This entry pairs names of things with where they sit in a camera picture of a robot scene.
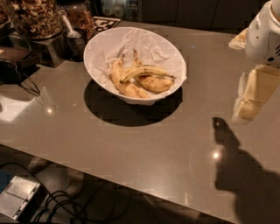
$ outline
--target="bunch of bananas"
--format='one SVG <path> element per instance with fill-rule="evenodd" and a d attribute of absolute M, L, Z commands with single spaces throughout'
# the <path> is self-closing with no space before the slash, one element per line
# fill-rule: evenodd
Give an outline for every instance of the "bunch of bananas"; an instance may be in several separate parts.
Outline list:
<path fill-rule="evenodd" d="M 154 93 L 162 93 L 174 84 L 174 76 L 160 67 L 143 65 L 136 50 L 134 50 L 133 55 L 134 60 L 128 68 L 123 69 L 124 56 L 115 60 L 112 65 L 110 78 L 123 95 L 134 98 L 150 98 L 144 88 Z M 130 81 L 133 78 L 139 82 L 140 86 Z"/>

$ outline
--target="floor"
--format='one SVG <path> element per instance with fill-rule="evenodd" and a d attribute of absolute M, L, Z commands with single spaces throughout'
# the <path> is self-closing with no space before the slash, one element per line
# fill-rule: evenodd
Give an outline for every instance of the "floor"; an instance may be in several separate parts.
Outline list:
<path fill-rule="evenodd" d="M 15 163 L 6 165 L 2 168 L 3 171 L 24 175 L 26 178 L 31 176 L 25 170 L 32 159 L 31 155 L 1 144 L 0 155 L 0 166 L 4 163 Z M 33 210 L 34 214 L 29 223 L 229 223 L 87 174 L 81 194 L 75 199 L 69 199 L 63 192 L 67 188 L 67 169 L 58 164 L 49 165 L 38 173 L 36 178 L 53 197 L 44 195 L 43 202 Z M 0 223 L 19 222 L 0 215 Z"/>

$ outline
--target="bowl rim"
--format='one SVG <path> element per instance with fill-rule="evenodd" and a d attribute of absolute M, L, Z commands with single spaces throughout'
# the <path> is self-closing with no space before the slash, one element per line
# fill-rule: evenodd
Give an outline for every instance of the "bowl rim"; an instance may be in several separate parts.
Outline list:
<path fill-rule="evenodd" d="M 182 61 L 182 74 L 181 74 L 181 75 L 182 75 L 182 83 L 181 83 L 180 85 L 177 85 L 169 94 L 167 94 L 167 95 L 165 95 L 165 96 L 162 96 L 162 95 L 159 96 L 159 97 L 153 96 L 152 98 L 148 98 L 148 99 L 146 99 L 146 98 L 129 97 L 129 96 L 126 96 L 126 95 L 124 95 L 124 94 L 115 93 L 115 92 L 113 92 L 113 91 L 111 91 L 111 90 L 106 89 L 106 88 L 105 88 L 101 83 L 99 83 L 98 80 L 96 80 L 96 79 L 92 76 L 92 74 L 90 73 L 91 68 L 88 67 L 88 64 L 86 63 L 86 58 L 87 58 L 86 52 L 89 50 L 89 49 L 88 49 L 88 46 L 91 45 L 91 42 L 93 42 L 94 39 L 95 39 L 96 37 L 99 37 L 99 36 L 101 36 L 101 35 L 104 35 L 104 33 L 106 33 L 106 32 L 112 32 L 113 30 L 116 30 L 116 29 L 117 29 L 117 30 L 135 29 L 135 30 L 145 31 L 145 32 L 150 33 L 151 35 L 156 35 L 156 36 L 158 36 L 159 38 L 164 39 L 164 40 L 165 40 L 166 42 L 168 42 L 171 46 L 173 46 L 174 49 L 175 49 L 175 51 L 177 52 L 178 56 L 180 57 L 180 59 L 181 59 L 181 61 Z M 186 77 L 186 62 L 185 62 L 185 60 L 184 60 L 184 58 L 183 58 L 181 52 L 178 50 L 178 48 L 177 48 L 172 42 L 170 42 L 168 39 L 166 39 L 166 38 L 160 36 L 159 34 L 153 32 L 153 31 L 148 31 L 148 30 L 145 30 L 145 29 L 142 29 L 142 28 L 138 28 L 138 27 L 132 27 L 132 26 L 114 27 L 114 28 L 112 28 L 112 29 L 108 29 L 108 30 L 106 30 L 106 31 L 101 31 L 101 32 L 97 33 L 94 37 L 92 37 L 92 38 L 87 42 L 87 45 L 86 45 L 86 47 L 85 47 L 85 51 L 84 51 L 84 55 L 83 55 L 83 56 L 84 56 L 84 65 L 85 65 L 85 67 L 86 67 L 86 69 L 87 69 L 87 72 L 88 72 L 89 76 L 90 76 L 100 87 L 104 88 L 106 91 L 110 92 L 112 95 L 115 95 L 115 96 L 117 96 L 117 97 L 120 97 L 120 98 L 122 98 L 123 100 L 127 100 L 126 102 L 129 102 L 129 103 L 131 103 L 130 101 L 137 101 L 137 102 L 155 102 L 155 101 L 162 100 L 162 99 L 166 98 L 167 96 L 172 95 L 173 93 L 175 93 L 175 92 L 183 85 L 183 83 L 184 83 L 185 80 L 187 79 L 187 77 Z"/>

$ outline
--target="gray tabletop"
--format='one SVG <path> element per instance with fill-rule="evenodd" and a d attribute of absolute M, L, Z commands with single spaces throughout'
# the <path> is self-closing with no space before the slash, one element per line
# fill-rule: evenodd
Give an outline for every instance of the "gray tabletop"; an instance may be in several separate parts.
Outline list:
<path fill-rule="evenodd" d="M 118 26 L 170 40 L 187 64 L 183 86 L 151 107 L 128 105 L 92 82 L 83 62 L 41 66 L 31 77 L 41 96 L 0 87 L 0 144 L 227 221 L 279 218 L 280 93 L 249 125 L 231 123 L 239 78 L 255 66 L 244 51 L 228 48 L 233 36 Z M 224 145 L 214 139 L 214 117 L 231 129 Z M 226 163 L 217 166 L 215 153 Z"/>

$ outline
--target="power cord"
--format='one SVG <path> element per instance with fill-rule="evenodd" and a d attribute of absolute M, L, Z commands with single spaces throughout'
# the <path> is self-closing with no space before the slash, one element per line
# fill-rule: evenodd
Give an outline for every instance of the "power cord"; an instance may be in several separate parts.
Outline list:
<path fill-rule="evenodd" d="M 3 169 L 5 166 L 9 166 L 9 165 L 15 165 L 20 167 L 21 169 L 25 170 L 26 172 L 28 172 L 27 168 L 21 164 L 18 163 L 13 163 L 13 162 L 8 162 L 8 163 L 4 163 L 4 164 L 0 164 L 0 170 Z M 36 178 L 33 174 L 30 174 L 28 172 L 28 174 L 30 176 L 32 176 L 38 183 L 40 183 L 43 186 L 43 183 Z M 113 203 L 112 203 L 112 207 L 107 215 L 107 217 L 105 219 L 89 219 L 88 218 L 88 206 L 90 205 L 90 203 L 93 201 L 93 197 L 102 189 L 102 187 L 104 187 L 108 182 L 104 182 L 102 185 L 100 185 L 95 191 L 93 191 L 91 193 L 91 195 L 89 196 L 88 200 L 85 202 L 85 204 L 82 206 L 79 203 L 77 203 L 76 201 L 74 201 L 71 197 L 68 196 L 68 194 L 64 191 L 58 190 L 56 192 L 49 192 L 46 188 L 46 192 L 49 195 L 48 198 L 45 200 L 45 207 L 42 211 L 40 211 L 33 219 L 32 223 L 40 223 L 40 219 L 42 217 L 43 214 L 45 214 L 46 212 L 51 212 L 49 214 L 49 216 L 47 217 L 47 221 L 46 223 L 52 223 L 52 219 L 53 216 L 57 213 L 58 209 L 62 208 L 64 211 L 66 211 L 68 214 L 70 214 L 72 217 L 70 218 L 70 224 L 74 224 L 76 221 L 79 221 L 82 224 L 87 224 L 87 223 L 110 223 L 112 221 L 116 221 L 118 219 L 120 219 L 128 210 L 128 208 L 130 207 L 130 202 L 131 202 L 131 198 L 132 198 L 132 192 L 131 189 L 129 188 L 125 188 L 128 190 L 129 192 L 129 201 L 127 203 L 127 205 L 125 206 L 125 208 L 123 209 L 123 211 L 121 211 L 119 214 L 114 215 L 114 211 L 116 208 L 116 201 L 117 201 L 117 187 L 115 187 L 115 192 L 114 192 L 114 199 L 113 199 Z M 59 197 L 66 197 L 67 199 L 64 199 L 62 201 L 58 201 Z M 54 201 L 56 203 L 55 207 L 51 210 L 49 208 L 50 203 Z M 73 211 L 71 211 L 70 209 L 68 209 L 66 207 L 66 205 L 70 205 L 72 206 Z"/>

